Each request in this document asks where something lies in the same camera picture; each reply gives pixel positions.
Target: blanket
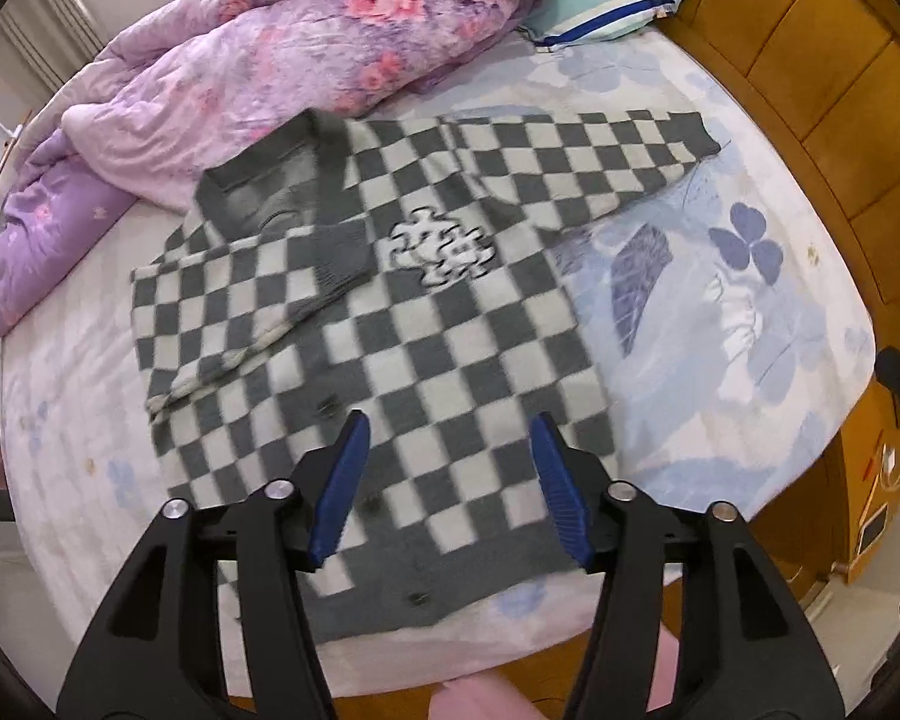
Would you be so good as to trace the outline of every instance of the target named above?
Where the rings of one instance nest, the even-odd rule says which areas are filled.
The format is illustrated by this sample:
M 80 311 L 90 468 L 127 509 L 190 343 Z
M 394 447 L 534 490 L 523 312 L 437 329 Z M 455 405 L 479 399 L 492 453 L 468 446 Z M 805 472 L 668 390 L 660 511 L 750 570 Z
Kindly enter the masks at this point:
M 0 337 L 138 196 L 183 214 L 204 170 L 307 108 L 357 116 L 438 79 L 528 1 L 177 0 L 141 19 L 24 138 L 0 234 Z

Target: embroidered logo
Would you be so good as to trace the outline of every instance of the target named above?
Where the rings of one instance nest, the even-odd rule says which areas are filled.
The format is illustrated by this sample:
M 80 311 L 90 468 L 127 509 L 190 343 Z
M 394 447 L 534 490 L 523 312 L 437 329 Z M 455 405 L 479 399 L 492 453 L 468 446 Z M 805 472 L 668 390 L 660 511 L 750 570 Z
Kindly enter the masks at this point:
M 422 269 L 424 287 L 479 278 L 496 254 L 492 245 L 481 244 L 484 237 L 478 227 L 466 232 L 458 220 L 433 208 L 418 208 L 409 221 L 394 225 L 391 263 L 400 269 Z

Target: curtain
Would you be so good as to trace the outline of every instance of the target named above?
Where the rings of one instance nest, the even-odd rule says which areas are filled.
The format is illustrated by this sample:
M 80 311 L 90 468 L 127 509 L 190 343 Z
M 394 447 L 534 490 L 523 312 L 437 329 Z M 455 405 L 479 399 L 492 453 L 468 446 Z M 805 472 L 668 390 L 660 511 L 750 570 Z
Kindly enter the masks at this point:
M 49 100 L 102 49 L 79 0 L 8 0 L 0 12 L 0 76 L 34 100 Z

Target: checkered cardigan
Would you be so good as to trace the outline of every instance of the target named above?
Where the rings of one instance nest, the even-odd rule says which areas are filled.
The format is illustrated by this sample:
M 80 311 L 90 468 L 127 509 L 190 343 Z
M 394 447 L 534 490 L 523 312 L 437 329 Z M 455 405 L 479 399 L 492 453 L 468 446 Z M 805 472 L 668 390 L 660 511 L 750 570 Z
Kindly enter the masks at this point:
M 548 247 L 718 148 L 698 114 L 306 112 L 209 170 L 133 274 L 170 493 L 240 500 L 365 412 L 358 504 L 304 586 L 318 641 L 433 624 L 569 568 L 529 421 L 547 410 L 608 467 L 613 440 Z

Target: floor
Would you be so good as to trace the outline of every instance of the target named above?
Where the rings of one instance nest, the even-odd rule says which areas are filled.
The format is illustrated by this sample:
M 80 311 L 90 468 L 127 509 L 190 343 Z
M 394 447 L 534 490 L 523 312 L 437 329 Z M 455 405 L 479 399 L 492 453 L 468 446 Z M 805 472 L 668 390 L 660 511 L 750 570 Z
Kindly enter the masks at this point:
M 853 586 L 833 581 L 808 611 L 833 665 L 848 709 L 900 629 L 900 511 L 866 573 Z M 51 707 L 74 653 L 20 546 L 12 525 L 0 525 L 0 642 L 17 670 Z

